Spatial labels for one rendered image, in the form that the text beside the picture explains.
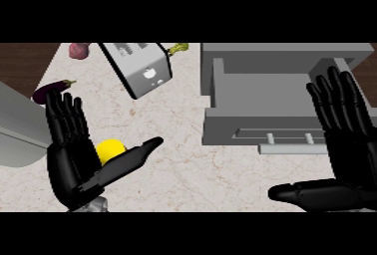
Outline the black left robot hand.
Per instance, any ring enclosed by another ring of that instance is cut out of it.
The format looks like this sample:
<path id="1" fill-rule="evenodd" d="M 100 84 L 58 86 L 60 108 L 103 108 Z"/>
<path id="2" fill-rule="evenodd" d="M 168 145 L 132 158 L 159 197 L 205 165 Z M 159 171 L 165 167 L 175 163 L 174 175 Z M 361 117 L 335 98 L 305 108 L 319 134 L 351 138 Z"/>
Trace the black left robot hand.
<path id="1" fill-rule="evenodd" d="M 118 155 L 106 164 L 91 140 L 82 99 L 70 93 L 47 95 L 47 119 L 52 144 L 48 148 L 48 172 L 60 202 L 75 211 L 101 196 L 106 187 L 138 170 L 163 144 L 157 136 Z"/>

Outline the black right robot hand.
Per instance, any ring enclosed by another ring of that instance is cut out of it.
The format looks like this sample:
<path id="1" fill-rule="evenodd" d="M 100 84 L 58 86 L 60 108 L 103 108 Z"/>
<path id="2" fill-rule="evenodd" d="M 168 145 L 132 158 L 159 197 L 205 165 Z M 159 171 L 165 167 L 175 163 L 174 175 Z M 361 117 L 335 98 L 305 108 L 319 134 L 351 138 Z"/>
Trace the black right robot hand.
<path id="1" fill-rule="evenodd" d="M 336 67 L 307 85 L 323 125 L 335 177 L 276 185 L 271 200 L 307 212 L 377 211 L 377 127 L 354 77 Z"/>

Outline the yellow cup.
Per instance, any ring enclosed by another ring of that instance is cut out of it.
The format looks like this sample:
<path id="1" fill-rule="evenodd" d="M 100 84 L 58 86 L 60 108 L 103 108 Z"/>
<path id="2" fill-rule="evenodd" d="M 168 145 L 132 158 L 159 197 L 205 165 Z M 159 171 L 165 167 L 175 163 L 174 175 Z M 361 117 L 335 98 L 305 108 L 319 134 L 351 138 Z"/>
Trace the yellow cup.
<path id="1" fill-rule="evenodd" d="M 107 163 L 118 155 L 126 151 L 128 148 L 119 139 L 106 139 L 97 146 L 101 163 Z"/>

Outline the grey appliance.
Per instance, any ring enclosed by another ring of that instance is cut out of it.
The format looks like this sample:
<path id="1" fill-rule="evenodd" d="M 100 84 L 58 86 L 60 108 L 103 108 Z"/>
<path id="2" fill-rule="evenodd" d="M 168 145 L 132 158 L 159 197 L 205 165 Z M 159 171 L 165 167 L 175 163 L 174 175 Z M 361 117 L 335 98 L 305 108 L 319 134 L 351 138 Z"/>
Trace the grey appliance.
<path id="1" fill-rule="evenodd" d="M 33 164 L 51 143 L 45 108 L 0 82 L 0 165 Z"/>

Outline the purple eggplant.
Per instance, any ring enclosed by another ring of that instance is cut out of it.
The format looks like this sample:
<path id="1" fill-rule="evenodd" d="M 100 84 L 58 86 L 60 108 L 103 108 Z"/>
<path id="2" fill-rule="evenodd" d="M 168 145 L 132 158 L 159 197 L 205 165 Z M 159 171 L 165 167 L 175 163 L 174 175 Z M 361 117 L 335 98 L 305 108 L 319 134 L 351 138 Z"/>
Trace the purple eggplant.
<path id="1" fill-rule="evenodd" d="M 39 104 L 39 105 L 45 105 L 47 104 L 47 95 L 51 91 L 58 91 L 58 92 L 64 92 L 67 91 L 72 86 L 75 84 L 75 81 L 70 80 L 63 80 L 60 82 L 51 83 L 48 85 L 45 85 L 33 94 L 33 101 Z"/>

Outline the grey cabinet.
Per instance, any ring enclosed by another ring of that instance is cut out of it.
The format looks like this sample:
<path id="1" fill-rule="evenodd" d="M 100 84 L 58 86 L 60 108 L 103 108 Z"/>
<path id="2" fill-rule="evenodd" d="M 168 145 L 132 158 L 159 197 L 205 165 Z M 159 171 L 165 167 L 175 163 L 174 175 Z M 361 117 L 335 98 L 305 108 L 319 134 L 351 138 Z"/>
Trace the grey cabinet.
<path id="1" fill-rule="evenodd" d="M 209 95 L 215 59 L 228 74 L 308 74 L 322 59 L 344 58 L 354 69 L 373 52 L 370 43 L 202 43 L 200 92 Z"/>

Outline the silver toaster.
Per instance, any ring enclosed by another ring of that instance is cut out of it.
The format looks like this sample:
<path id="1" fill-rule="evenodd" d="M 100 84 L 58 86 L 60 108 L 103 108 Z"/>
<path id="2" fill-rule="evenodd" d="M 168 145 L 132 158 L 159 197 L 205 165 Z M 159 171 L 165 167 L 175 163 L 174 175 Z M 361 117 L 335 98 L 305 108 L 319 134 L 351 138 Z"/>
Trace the silver toaster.
<path id="1" fill-rule="evenodd" d="M 135 100 L 174 78 L 169 52 L 160 43 L 101 43 L 100 47 Z"/>

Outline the pink round vegetable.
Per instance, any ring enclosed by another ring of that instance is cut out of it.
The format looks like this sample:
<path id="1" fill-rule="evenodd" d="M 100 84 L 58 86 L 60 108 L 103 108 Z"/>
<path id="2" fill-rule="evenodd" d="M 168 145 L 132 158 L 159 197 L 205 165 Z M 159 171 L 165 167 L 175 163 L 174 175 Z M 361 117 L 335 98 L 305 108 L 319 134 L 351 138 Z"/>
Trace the pink round vegetable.
<path id="1" fill-rule="evenodd" d="M 89 45 L 86 43 L 70 45 L 70 57 L 78 60 L 85 60 L 89 57 Z"/>

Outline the green yellow vegetable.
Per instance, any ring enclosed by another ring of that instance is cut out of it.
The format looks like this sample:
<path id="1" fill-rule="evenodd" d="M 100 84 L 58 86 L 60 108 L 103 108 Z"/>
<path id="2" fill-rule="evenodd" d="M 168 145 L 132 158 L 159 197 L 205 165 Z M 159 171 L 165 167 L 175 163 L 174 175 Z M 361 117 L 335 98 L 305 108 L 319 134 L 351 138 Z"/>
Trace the green yellow vegetable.
<path id="1" fill-rule="evenodd" d="M 190 49 L 190 44 L 188 43 L 177 43 L 169 48 L 169 54 L 174 55 L 177 52 L 186 52 L 188 49 Z"/>

